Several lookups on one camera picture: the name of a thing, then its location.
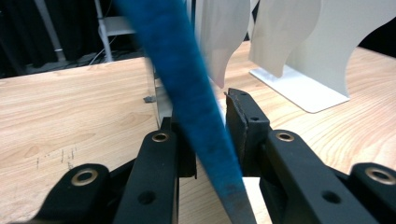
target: wood grain surface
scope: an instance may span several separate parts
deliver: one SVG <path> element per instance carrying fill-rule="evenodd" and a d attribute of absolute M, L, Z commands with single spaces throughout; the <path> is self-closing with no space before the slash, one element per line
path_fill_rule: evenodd
<path fill-rule="evenodd" d="M 348 173 L 357 162 L 396 169 L 396 60 L 356 49 L 346 80 L 351 100 L 308 114 L 248 71 L 245 42 L 229 61 L 224 91 L 249 92 L 274 129 L 299 134 L 327 164 Z M 144 59 L 0 79 L 0 223 L 31 218 L 69 169 L 101 163 L 110 170 L 135 158 L 157 129 Z M 180 181 L 179 223 L 229 223 L 202 167 Z M 259 223 L 271 223 L 258 178 L 245 179 Z"/>

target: blue cloth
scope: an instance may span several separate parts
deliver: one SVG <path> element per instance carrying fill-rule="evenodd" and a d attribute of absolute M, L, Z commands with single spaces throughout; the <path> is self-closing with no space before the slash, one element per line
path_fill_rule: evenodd
<path fill-rule="evenodd" d="M 116 0 L 233 223 L 255 223 L 242 173 L 181 0 Z"/>

